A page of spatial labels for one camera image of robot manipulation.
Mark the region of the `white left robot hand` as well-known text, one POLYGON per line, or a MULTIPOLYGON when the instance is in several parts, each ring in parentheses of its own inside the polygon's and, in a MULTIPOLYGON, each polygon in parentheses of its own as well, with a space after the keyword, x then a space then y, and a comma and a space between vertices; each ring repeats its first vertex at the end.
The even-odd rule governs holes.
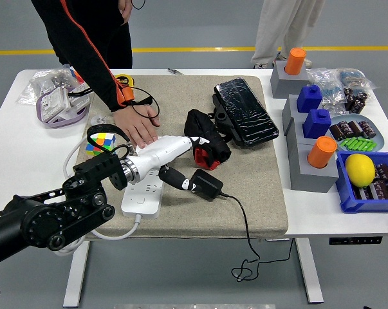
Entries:
POLYGON ((135 184, 142 181, 151 170, 158 171, 158 177, 172 187, 195 191, 196 185, 179 171, 168 166, 177 157, 183 155, 197 145, 209 143, 202 137, 187 136, 161 136, 157 141, 139 150, 136 156, 129 156, 124 161, 124 167, 128 168, 131 176, 128 182, 135 184))

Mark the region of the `person's left hand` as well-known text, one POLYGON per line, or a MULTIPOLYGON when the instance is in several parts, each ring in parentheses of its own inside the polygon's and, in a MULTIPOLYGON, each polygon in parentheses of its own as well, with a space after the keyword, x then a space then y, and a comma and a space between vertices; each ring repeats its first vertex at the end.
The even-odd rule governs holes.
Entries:
POLYGON ((133 4, 131 0, 119 0, 118 1, 118 9, 122 15, 122 19, 124 20, 124 23, 128 23, 131 12, 133 9, 133 4))

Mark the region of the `person's right hand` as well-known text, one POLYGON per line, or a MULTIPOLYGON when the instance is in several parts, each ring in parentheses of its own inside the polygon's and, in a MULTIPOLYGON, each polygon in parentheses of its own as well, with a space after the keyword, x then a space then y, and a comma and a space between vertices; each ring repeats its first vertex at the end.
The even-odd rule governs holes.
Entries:
POLYGON ((158 139, 156 128, 160 126, 160 121, 151 106, 134 106, 115 111, 113 119, 134 146, 143 149, 158 139))

